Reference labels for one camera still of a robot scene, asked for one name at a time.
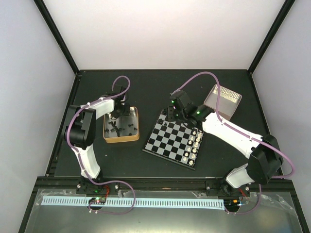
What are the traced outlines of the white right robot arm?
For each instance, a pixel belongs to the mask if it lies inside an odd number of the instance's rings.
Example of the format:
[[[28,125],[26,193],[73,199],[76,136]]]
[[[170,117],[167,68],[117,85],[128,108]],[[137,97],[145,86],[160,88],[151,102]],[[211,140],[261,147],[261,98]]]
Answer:
[[[186,92],[179,90],[170,96],[168,121],[186,123],[228,143],[246,157],[248,162],[229,171],[221,182],[221,190],[231,196],[249,183],[267,184],[283,163],[278,154],[276,138],[270,134],[251,133],[217,115],[205,105],[196,106]]]

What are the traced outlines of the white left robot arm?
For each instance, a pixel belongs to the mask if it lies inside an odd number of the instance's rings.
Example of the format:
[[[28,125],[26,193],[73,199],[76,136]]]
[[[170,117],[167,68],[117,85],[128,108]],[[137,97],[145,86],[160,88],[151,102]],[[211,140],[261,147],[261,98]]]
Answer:
[[[80,167],[82,181],[94,194],[101,193],[105,185],[101,168],[97,163],[93,143],[96,136],[96,121],[106,114],[118,112],[124,103],[124,95],[103,96],[85,105],[70,105],[65,117],[62,134],[72,149]]]

